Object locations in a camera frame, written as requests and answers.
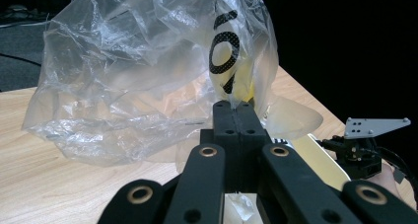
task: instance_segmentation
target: screw hole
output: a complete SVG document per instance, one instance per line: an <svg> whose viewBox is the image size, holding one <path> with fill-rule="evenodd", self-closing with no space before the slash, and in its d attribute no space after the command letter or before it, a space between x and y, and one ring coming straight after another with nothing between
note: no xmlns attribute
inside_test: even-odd
<svg viewBox="0 0 418 224"><path fill-rule="evenodd" d="M184 213L184 220L187 223L196 223L200 221L201 214L200 211L197 209L191 209Z"/></svg>
<svg viewBox="0 0 418 224"><path fill-rule="evenodd" d="M270 149L270 152L278 157L286 157L287 155L289 155L289 151L282 147L272 147Z"/></svg>
<svg viewBox="0 0 418 224"><path fill-rule="evenodd" d="M369 203L376 205L384 205L387 203L386 196L384 196L383 193L373 187L357 186L356 192L361 198L368 201Z"/></svg>
<svg viewBox="0 0 418 224"><path fill-rule="evenodd" d="M153 190L150 187L139 186L131 189L127 195L132 204L141 204L148 201L153 196Z"/></svg>
<svg viewBox="0 0 418 224"><path fill-rule="evenodd" d="M340 223L341 222L340 215L338 215L338 213L336 213L335 211L326 209L326 210L322 211L321 215L322 215L322 218L329 223Z"/></svg>
<svg viewBox="0 0 418 224"><path fill-rule="evenodd" d="M216 150L213 147L204 147L204 148L200 149L199 153L203 157L213 157L218 153L218 150Z"/></svg>

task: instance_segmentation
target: black metal bracket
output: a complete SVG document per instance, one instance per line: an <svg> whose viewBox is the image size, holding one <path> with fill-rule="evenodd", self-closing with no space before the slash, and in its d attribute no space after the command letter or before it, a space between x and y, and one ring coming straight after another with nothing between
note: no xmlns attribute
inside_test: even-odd
<svg viewBox="0 0 418 224"><path fill-rule="evenodd" d="M344 136L332 136L318 143L334 151L337 164L351 179L367 179L382 171L382 152L375 137L411 122L403 119L351 118L346 121Z"/></svg>
<svg viewBox="0 0 418 224"><path fill-rule="evenodd" d="M389 191L351 181L325 184L285 141L273 142L252 106L213 106L183 172L165 185L138 180L122 187L99 223L223 223L225 193L257 194L263 223L418 223Z"/></svg>

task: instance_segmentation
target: black cable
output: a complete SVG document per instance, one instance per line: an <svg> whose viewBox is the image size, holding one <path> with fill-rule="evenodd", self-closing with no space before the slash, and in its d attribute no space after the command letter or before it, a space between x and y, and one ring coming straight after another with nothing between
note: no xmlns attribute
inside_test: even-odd
<svg viewBox="0 0 418 224"><path fill-rule="evenodd" d="M369 149L361 149L362 151L369 152L371 154L374 154L376 156L381 157L385 161L387 161L389 164L394 166L395 168L399 169L400 172L402 172L405 175L405 178L410 182L412 186L412 190L414 192L414 199L416 202L415 210L418 211L418 180L417 177L411 172L408 165L405 163L405 161L396 153L390 151L387 148L384 147L377 147L379 152L372 151Z"/></svg>
<svg viewBox="0 0 418 224"><path fill-rule="evenodd" d="M40 13L37 10L13 10L7 9L0 13L0 29L11 28L15 26L33 26L48 24L48 18L54 16L49 13Z"/></svg>
<svg viewBox="0 0 418 224"><path fill-rule="evenodd" d="M18 56L13 56L13 55L4 54L4 53L0 53L0 56L7 57L7 58L13 58L13 59L22 60L22 61L25 61L25 62L34 64L34 65L39 66L39 67L41 66L41 64L39 64L39 63L36 63L34 61L31 61L31 60L28 60L28 59L25 59L25 58L21 58L21 57L18 57Z"/></svg>

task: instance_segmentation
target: silver metal bracket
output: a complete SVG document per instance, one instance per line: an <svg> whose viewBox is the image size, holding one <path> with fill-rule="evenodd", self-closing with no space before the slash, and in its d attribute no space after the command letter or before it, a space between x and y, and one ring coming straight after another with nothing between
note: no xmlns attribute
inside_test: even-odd
<svg viewBox="0 0 418 224"><path fill-rule="evenodd" d="M411 124L406 118L351 118L345 123L345 139L371 138Z"/></svg>

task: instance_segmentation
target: crumpled plastic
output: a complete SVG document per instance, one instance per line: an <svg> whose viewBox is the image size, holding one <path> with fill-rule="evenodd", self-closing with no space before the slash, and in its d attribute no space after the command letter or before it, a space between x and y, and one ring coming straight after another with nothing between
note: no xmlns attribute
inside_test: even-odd
<svg viewBox="0 0 418 224"><path fill-rule="evenodd" d="M74 0L44 43L23 129L69 159L181 166L214 103L274 111L277 43L262 0ZM286 135L286 121L270 123ZM174 154L153 157L166 149Z"/></svg>
<svg viewBox="0 0 418 224"><path fill-rule="evenodd" d="M252 200L248 197L249 194L243 193L227 193L225 194L226 205L232 205L240 219L244 222L253 216L256 212L256 206L252 204Z"/></svg>

